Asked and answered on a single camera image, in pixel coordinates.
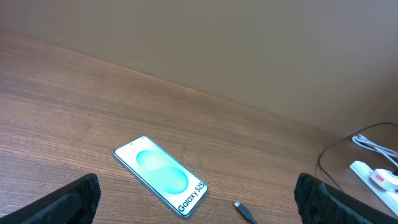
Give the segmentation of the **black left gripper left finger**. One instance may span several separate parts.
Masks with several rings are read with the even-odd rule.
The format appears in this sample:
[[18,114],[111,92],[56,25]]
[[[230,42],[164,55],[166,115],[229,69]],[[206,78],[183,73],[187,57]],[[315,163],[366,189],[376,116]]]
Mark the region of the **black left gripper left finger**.
[[91,224],[101,198],[98,177],[89,173],[1,218],[1,223]]

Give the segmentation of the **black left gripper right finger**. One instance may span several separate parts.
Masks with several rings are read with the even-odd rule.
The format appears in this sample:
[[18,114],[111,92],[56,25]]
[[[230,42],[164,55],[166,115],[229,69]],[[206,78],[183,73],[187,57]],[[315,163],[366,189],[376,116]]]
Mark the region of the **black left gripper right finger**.
[[301,173],[294,189],[294,199],[303,223],[397,224],[397,219],[320,179]]

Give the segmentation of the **Galaxy S25 smartphone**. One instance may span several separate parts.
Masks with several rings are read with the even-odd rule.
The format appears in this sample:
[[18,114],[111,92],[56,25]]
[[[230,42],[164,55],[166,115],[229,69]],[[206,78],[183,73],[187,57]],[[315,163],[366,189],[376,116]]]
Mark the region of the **Galaxy S25 smartphone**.
[[113,152],[114,158],[180,218],[189,218],[208,185],[147,136]]

